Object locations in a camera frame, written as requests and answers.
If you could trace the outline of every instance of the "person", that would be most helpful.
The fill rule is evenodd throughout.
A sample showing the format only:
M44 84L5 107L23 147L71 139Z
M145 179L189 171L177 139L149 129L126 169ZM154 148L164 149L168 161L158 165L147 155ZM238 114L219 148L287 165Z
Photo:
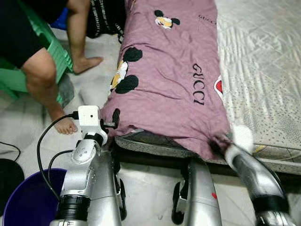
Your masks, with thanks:
M102 57L86 58L84 55L87 17L90 0L23 0L45 21L53 23L69 9L67 34L73 60L73 71L79 74L103 61ZM56 101L56 71L52 56L40 43L30 21L17 0L0 0L0 57L4 57L26 74L26 86L32 97L43 104L52 121L65 115ZM77 131L71 119L55 126L59 133Z

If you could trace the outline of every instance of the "black mat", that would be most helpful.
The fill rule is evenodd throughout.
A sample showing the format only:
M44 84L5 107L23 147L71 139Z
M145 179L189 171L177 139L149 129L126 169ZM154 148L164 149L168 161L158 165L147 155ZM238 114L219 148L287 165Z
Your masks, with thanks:
M22 181L24 181L24 173L16 162L0 159L0 216L4 213L10 195Z

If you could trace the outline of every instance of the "black shorts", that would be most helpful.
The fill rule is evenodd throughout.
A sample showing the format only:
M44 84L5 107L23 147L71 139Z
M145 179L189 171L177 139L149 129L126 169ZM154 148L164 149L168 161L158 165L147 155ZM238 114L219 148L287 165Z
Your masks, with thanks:
M23 0L50 24L60 16L67 1ZM16 0L0 0L0 31L0 57L18 68L43 48Z

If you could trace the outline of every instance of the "black bag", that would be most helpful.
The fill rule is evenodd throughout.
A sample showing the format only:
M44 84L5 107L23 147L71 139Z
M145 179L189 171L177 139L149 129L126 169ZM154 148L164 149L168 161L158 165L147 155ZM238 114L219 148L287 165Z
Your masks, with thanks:
M101 34L123 36L126 22L124 0L91 0L87 23L87 36L99 37Z

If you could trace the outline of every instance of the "blue bucket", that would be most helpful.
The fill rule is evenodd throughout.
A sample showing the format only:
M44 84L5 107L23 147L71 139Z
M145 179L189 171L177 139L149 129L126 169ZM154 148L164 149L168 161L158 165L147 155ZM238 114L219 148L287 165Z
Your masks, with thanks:
M51 184L60 194L66 170L52 169ZM55 218L58 201L40 172L23 181L12 193L3 214L3 226L48 226Z

